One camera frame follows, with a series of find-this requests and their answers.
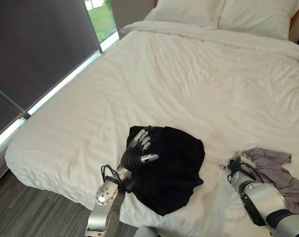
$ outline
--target black cable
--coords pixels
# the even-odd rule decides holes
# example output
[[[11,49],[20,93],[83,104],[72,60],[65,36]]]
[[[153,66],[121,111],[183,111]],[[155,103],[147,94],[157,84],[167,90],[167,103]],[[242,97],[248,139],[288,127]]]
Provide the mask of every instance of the black cable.
[[[231,174],[229,174],[228,176],[227,176],[227,181],[231,184],[232,183],[232,175]]]
[[[106,164],[106,165],[103,165],[101,166],[101,174],[102,174],[102,179],[103,179],[103,182],[105,182],[105,169],[108,168],[110,170],[110,172],[112,173],[112,175],[114,177],[117,178],[117,180],[119,181],[119,185],[121,188],[124,188],[123,186],[123,182],[119,176],[119,174],[117,173],[117,171],[115,171],[110,165]]]
[[[262,183],[264,183],[262,177],[259,175],[259,173],[251,165],[249,165],[247,163],[241,163],[240,165],[242,165],[242,164],[244,164],[245,166],[247,166],[248,168],[250,168],[259,177],[260,181]]]

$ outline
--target gray cloth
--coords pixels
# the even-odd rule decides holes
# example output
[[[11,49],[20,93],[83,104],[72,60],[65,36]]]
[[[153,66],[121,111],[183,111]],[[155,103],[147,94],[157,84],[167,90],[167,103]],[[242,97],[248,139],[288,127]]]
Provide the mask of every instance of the gray cloth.
[[[289,210],[299,214],[299,180],[281,165],[291,163],[291,154],[252,148],[243,153],[256,164],[256,171],[265,183],[275,186],[287,202]]]

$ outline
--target wooden headboard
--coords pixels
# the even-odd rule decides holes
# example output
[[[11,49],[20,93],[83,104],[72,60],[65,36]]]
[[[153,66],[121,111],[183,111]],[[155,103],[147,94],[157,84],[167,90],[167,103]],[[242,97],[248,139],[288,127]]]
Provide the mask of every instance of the wooden headboard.
[[[154,7],[157,6],[158,0],[154,0]],[[290,29],[292,28],[292,26],[294,25],[294,23],[297,21],[297,19],[299,18],[299,9],[296,12],[296,14],[292,17],[291,22],[290,22]]]

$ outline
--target wrinkled fabric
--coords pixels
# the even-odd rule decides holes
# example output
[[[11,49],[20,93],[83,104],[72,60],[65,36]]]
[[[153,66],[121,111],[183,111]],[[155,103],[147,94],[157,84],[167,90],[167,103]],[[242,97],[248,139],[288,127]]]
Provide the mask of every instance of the wrinkled fabric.
[[[129,130],[127,144],[144,127]],[[148,154],[159,159],[133,171],[126,188],[145,206],[164,216],[185,206],[196,186],[203,184],[199,170],[204,160],[203,143],[172,127],[152,127]]]
[[[220,44],[230,45],[239,48],[275,52],[293,57],[299,61],[299,45],[281,39],[256,36],[253,34],[226,31],[221,29],[210,30],[177,22],[165,21],[137,21],[123,27],[120,31],[128,34],[131,31],[146,31],[181,36],[190,39],[212,41]]]
[[[299,214],[299,180],[281,165],[291,163],[291,154],[262,148],[243,153],[256,164],[256,171],[265,183],[275,186],[285,198],[291,212]]]
[[[290,57],[299,49],[221,30],[203,29],[212,38],[195,40],[185,35],[197,27],[183,30],[130,32],[19,129],[7,165],[24,184],[92,210],[103,184],[100,168],[120,163],[129,128],[165,124],[203,141],[205,183],[164,217],[126,194],[120,220],[155,227],[163,237],[269,236],[249,221],[218,166],[232,151],[270,147],[293,154],[289,170],[299,177],[299,63]]]

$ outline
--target black cloth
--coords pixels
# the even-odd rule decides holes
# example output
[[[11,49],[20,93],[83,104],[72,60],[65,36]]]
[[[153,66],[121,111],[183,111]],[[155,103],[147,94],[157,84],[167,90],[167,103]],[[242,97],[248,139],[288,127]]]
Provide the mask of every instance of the black cloth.
[[[142,128],[130,128],[127,145]],[[146,153],[156,153],[159,159],[134,171],[126,188],[145,206],[164,216],[185,206],[194,187],[203,184],[199,170],[205,153],[201,140],[181,130],[153,127],[153,133]]]

